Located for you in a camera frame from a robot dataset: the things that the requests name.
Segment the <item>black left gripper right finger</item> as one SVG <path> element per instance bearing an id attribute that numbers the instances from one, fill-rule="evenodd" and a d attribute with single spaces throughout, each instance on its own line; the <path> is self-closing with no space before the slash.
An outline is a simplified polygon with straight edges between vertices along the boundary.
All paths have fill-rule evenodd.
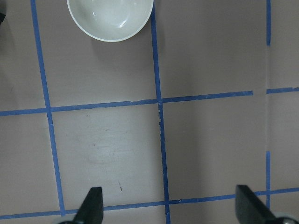
<path id="1" fill-rule="evenodd" d="M 278 224 L 279 218 L 247 185 L 235 188 L 235 215 L 240 224 Z"/>

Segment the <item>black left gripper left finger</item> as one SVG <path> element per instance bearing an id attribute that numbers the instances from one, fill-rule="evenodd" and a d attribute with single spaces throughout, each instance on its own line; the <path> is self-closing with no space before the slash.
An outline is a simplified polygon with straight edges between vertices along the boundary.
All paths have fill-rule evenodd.
<path id="1" fill-rule="evenodd" d="M 90 188 L 79 210 L 74 224 L 101 224 L 104 216 L 102 187 Z"/>

